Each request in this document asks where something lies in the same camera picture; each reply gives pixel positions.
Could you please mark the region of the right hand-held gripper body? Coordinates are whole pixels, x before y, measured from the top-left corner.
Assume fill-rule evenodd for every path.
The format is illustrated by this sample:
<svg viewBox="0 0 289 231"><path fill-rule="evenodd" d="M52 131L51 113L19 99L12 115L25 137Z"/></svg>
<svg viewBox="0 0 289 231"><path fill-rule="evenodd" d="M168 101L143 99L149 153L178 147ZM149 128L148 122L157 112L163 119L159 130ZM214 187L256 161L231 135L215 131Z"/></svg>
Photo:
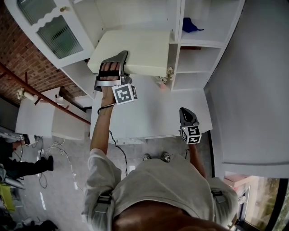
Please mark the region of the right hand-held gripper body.
<svg viewBox="0 0 289 231"><path fill-rule="evenodd" d="M181 122L180 135L186 144L198 144L201 140L199 122Z"/></svg>

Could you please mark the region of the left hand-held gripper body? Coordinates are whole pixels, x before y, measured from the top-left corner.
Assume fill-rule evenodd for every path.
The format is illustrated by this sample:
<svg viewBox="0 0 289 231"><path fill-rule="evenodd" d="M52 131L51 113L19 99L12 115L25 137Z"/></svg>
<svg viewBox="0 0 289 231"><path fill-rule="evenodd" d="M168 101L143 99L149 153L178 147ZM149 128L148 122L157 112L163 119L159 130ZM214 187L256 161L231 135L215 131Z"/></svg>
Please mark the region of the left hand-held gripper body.
<svg viewBox="0 0 289 231"><path fill-rule="evenodd" d="M99 72L96 76L94 89L96 91L101 91L102 87L111 87L116 104L125 104L137 100L136 88L131 84L132 79L128 73L125 72L125 75L120 76L119 73L117 73L117 71L108 71L103 73L101 72L103 64L113 62L118 63L117 55L102 61L99 68ZM118 80L106 81L100 79L100 77L103 76L116 76L116 75L118 75Z"/></svg>

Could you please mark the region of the person's left hand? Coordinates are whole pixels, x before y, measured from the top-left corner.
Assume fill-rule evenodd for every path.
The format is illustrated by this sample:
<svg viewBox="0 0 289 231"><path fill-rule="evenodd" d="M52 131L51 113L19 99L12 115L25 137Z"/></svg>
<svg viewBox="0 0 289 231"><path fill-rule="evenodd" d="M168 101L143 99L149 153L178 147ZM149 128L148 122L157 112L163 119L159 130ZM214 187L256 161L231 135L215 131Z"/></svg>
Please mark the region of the person's left hand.
<svg viewBox="0 0 289 231"><path fill-rule="evenodd" d="M101 72L108 72L108 71L117 71L119 73L119 63L113 62L113 63L105 63L102 65ZM118 75L116 76L103 76L100 77L101 80L106 81L113 81L118 80Z"/></svg>

